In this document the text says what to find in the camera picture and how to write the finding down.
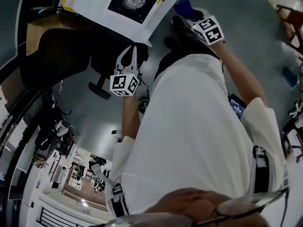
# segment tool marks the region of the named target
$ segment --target concrete floor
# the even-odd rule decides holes
[[[291,89],[281,76],[283,67],[296,70],[297,64],[270,3],[267,0],[190,1],[193,6],[203,7],[217,17],[226,37],[226,45],[259,79],[282,128],[289,120],[287,111],[292,102],[300,98],[301,90]],[[153,47],[149,50],[149,60],[141,69],[143,79],[150,87],[160,60],[169,52],[163,39],[171,34],[173,15],[171,9],[150,39]],[[77,137],[78,146],[111,160],[116,138],[110,133],[121,128],[122,99],[113,96],[105,101],[90,92],[88,83],[97,83],[98,78],[99,74],[89,67],[85,72],[64,80],[60,96],[57,93],[60,87],[56,85],[54,94],[64,111],[73,110],[68,120],[81,134]],[[225,78],[229,92],[238,94],[227,73]],[[109,81],[104,88],[109,88]],[[142,86],[138,90],[139,95],[145,90]]]

